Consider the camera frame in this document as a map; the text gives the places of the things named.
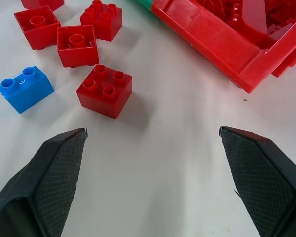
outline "white table surface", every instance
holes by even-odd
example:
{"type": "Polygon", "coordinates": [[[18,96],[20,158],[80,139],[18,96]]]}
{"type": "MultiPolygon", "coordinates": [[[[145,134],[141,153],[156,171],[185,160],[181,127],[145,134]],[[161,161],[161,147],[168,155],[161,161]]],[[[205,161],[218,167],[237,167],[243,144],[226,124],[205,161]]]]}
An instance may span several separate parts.
{"type": "MultiPolygon", "coordinates": [[[[0,82],[36,65],[55,89],[21,115],[0,95],[0,191],[43,141],[86,127],[63,237],[258,237],[218,130],[269,137],[296,164],[296,66],[247,94],[136,1],[103,2],[124,24],[112,43],[97,40],[100,63],[133,76],[117,120],[79,103],[93,67],[63,68],[56,46],[32,51],[13,16],[20,1],[0,0],[0,82]]],[[[55,14],[78,25],[90,4],[66,0],[55,14]]]]}

